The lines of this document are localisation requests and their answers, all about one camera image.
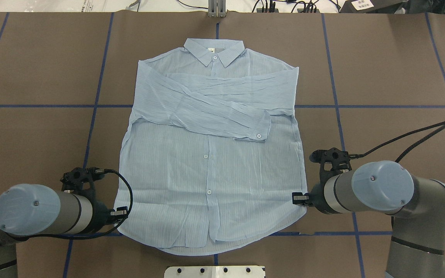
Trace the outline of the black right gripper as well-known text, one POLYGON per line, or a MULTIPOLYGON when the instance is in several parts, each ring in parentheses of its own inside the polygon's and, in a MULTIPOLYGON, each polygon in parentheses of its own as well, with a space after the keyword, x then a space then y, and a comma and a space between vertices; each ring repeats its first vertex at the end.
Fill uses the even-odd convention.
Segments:
POLYGON ((324 184, 316 183, 309 192, 293 192, 292 204, 298 206, 311 206, 315 207, 323 214, 328 213, 328 204, 324 196, 324 184))

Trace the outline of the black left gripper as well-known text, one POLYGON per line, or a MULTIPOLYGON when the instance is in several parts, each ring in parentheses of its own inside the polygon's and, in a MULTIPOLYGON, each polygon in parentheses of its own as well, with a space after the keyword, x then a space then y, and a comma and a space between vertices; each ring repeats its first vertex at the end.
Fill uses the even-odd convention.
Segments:
POLYGON ((127 219, 129 207, 108 208, 102 201, 95 197, 89 200, 92 204, 92 218, 89 223, 89 233, 98 232, 104 226, 115 225, 117 219, 127 219))

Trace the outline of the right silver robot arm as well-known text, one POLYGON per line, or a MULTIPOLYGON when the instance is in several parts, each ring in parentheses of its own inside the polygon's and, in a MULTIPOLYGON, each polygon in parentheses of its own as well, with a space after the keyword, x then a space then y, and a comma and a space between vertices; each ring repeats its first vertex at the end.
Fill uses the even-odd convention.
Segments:
POLYGON ((391 216, 384 276, 445 278, 445 183, 414 176, 393 161, 324 175, 311 192, 293 192, 293 204, 324 214, 370 211, 391 216))

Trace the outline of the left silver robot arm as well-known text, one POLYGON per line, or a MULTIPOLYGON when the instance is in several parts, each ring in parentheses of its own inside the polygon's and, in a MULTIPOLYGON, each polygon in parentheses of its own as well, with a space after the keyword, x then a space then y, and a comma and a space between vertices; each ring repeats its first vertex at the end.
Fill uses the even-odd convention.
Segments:
POLYGON ((107 208, 89 188, 57 192, 44 185, 19 184, 0 195, 0 278, 16 278, 16 245, 37 237, 89 240, 111 234, 130 207, 107 208))

